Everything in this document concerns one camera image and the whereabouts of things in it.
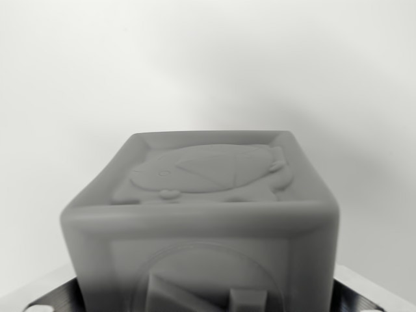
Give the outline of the black-padded silver gripper left finger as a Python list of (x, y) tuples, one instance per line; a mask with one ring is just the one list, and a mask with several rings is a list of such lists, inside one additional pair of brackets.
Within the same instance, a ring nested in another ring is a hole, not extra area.
[(23, 311), (85, 311), (73, 267), (59, 267), (23, 291)]

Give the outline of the black-padded silver gripper right finger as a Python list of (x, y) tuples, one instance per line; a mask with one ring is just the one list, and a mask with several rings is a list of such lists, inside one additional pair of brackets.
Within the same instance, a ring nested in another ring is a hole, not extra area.
[(334, 272), (332, 311), (395, 311), (395, 297), (343, 265)]

